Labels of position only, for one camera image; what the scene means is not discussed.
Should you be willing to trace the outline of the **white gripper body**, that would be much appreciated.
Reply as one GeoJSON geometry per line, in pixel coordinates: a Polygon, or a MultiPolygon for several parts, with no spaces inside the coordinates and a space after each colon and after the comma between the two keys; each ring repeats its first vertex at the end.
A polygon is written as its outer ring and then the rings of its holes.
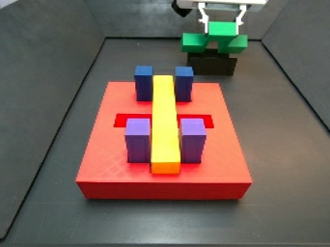
{"type": "Polygon", "coordinates": [[[176,0],[178,10],[195,10],[203,6],[206,10],[259,12],[268,0],[176,0]]]}

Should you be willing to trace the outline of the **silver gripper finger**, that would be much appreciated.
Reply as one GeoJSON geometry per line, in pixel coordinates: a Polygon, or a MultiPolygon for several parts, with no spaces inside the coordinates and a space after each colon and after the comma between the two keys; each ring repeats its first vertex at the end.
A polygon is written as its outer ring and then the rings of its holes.
{"type": "Polygon", "coordinates": [[[247,11],[247,6],[246,5],[239,5],[238,7],[238,16],[235,18],[235,23],[236,23],[236,26],[239,27],[242,24],[243,24],[243,16],[246,14],[246,11],[247,11]]]}
{"type": "Polygon", "coordinates": [[[208,15],[204,12],[204,7],[206,7],[204,3],[198,4],[198,10],[202,16],[199,19],[199,23],[203,25],[203,33],[207,34],[208,33],[208,15]]]}

